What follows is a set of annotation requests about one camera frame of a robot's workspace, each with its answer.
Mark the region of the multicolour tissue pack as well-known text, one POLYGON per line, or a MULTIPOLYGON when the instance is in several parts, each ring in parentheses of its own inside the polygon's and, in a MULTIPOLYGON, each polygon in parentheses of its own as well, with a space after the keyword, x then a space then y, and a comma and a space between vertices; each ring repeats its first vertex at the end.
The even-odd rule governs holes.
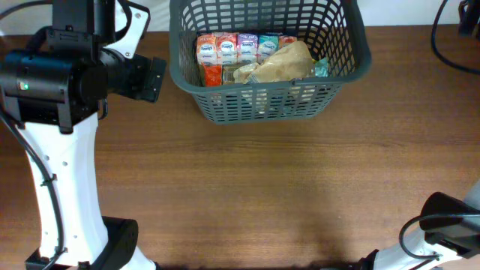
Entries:
POLYGON ((262 64, 297 37, 281 33, 252 34, 213 32, 196 39, 196 60, 200 65, 262 64))

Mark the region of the teal snack packet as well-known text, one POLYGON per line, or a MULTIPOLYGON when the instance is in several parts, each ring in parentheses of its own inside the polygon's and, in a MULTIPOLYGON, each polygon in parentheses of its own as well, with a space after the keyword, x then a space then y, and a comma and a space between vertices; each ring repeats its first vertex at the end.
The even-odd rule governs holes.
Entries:
POLYGON ((327 58, 321 58, 314 62, 314 73, 316 77, 328 77, 329 76, 329 60, 327 58))

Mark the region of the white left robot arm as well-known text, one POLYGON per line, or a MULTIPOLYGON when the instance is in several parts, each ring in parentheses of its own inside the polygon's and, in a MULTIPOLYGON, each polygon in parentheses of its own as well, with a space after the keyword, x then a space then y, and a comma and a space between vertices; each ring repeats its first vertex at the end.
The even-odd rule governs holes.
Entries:
POLYGON ((150 22, 132 1, 53 1, 52 25, 1 63, 1 120, 24 148, 40 212, 27 269, 156 269, 135 220, 101 214, 98 123, 109 94, 154 103, 166 62, 136 52, 150 22))

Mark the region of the beige bag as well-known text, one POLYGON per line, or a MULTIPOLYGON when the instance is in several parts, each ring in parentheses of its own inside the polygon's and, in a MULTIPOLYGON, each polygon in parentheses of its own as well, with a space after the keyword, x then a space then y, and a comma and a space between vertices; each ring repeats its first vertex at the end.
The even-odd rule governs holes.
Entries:
POLYGON ((235 84, 289 82, 312 77, 315 77, 314 61, 303 41, 285 46, 262 64, 246 64, 233 72, 235 84))

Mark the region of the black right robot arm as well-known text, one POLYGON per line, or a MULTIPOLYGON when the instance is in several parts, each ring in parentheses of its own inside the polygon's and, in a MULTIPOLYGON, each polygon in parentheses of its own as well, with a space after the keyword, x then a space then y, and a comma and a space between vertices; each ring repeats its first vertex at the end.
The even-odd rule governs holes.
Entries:
POLYGON ((479 183, 464 199, 442 192, 431 194, 419 216, 407 221, 398 243, 373 250, 354 270, 437 269, 443 263, 479 255, 479 183))

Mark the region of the orange biscuit package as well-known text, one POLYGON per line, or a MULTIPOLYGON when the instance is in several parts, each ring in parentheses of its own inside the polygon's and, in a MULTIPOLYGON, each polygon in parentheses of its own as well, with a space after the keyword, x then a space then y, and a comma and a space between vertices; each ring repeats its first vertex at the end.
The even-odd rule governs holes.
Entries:
POLYGON ((206 87, 225 86, 232 84, 245 84, 246 79, 235 77, 234 73, 241 67, 241 64, 220 65, 203 64, 203 82, 206 87))

